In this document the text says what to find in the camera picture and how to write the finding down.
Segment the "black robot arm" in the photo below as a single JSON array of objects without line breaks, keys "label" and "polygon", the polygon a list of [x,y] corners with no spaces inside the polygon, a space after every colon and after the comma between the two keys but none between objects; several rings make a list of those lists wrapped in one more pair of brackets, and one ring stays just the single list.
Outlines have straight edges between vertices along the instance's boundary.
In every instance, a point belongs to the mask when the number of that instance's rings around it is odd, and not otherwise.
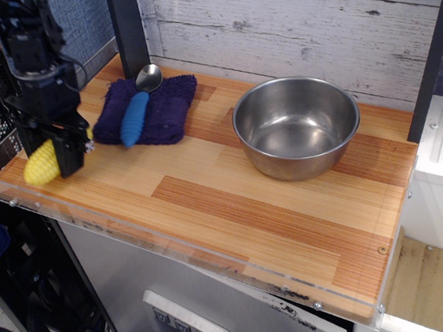
[{"label": "black robot arm", "polygon": [[67,178],[82,168],[93,141],[89,123],[77,111],[81,99],[76,69],[61,52],[64,45],[63,29],[48,0],[0,0],[0,47],[20,87],[5,103],[26,153],[51,141]]}]

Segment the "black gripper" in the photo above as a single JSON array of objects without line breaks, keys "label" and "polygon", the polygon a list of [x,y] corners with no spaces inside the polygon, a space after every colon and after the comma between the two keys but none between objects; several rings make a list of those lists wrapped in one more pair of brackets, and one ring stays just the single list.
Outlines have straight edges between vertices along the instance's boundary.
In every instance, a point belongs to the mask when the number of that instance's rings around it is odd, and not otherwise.
[{"label": "black gripper", "polygon": [[80,92],[71,62],[37,73],[16,76],[20,93],[5,100],[12,111],[20,142],[31,156],[48,139],[52,139],[62,178],[84,165],[86,129],[89,123],[77,107]]}]

